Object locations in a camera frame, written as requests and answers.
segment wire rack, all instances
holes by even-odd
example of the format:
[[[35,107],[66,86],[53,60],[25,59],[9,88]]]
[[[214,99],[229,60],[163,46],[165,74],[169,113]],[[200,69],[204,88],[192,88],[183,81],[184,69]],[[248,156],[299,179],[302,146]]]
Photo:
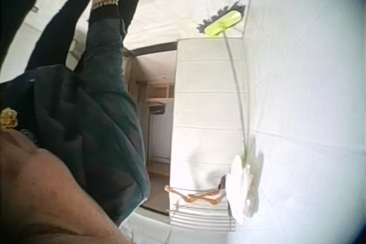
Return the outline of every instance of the wire rack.
[[[185,195],[198,193],[192,190],[179,190],[179,192]],[[186,203],[177,195],[170,194],[170,209],[167,212],[168,222],[174,227],[215,232],[236,230],[236,221],[229,216],[226,199],[218,205],[211,205],[205,201]]]

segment wristband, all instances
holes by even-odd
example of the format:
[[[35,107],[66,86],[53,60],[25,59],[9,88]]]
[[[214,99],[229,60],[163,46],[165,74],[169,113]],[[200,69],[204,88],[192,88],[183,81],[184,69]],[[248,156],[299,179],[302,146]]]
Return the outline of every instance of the wristband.
[[[97,8],[100,8],[100,7],[103,7],[103,6],[106,6],[106,5],[116,5],[118,6],[118,1],[117,0],[103,0],[103,1],[100,1],[98,3],[95,3],[92,5],[91,7],[91,10],[96,10]]]

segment mop head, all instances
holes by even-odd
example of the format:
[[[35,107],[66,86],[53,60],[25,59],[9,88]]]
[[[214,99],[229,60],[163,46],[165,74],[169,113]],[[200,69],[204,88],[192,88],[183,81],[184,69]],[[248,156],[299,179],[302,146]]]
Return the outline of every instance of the mop head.
[[[197,29],[202,34],[214,37],[221,34],[226,29],[237,25],[244,17],[245,5],[239,4],[239,1],[234,5],[224,7],[218,11],[217,15],[214,15],[209,20],[204,20],[203,24],[199,24]]]

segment floor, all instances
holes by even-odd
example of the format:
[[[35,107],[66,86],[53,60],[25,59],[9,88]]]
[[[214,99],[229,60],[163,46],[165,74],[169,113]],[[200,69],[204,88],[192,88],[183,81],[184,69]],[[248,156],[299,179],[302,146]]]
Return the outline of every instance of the floor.
[[[169,208],[169,194],[164,190],[166,185],[169,185],[169,177],[149,173],[151,181],[151,192],[149,200],[143,206],[159,211],[160,213],[167,213]]]

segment yellow brooch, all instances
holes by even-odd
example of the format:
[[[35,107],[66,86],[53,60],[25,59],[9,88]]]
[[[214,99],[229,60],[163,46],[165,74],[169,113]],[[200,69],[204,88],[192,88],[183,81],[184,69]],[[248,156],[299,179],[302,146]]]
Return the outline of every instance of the yellow brooch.
[[[1,130],[12,129],[18,126],[18,113],[11,108],[6,108],[1,111]]]

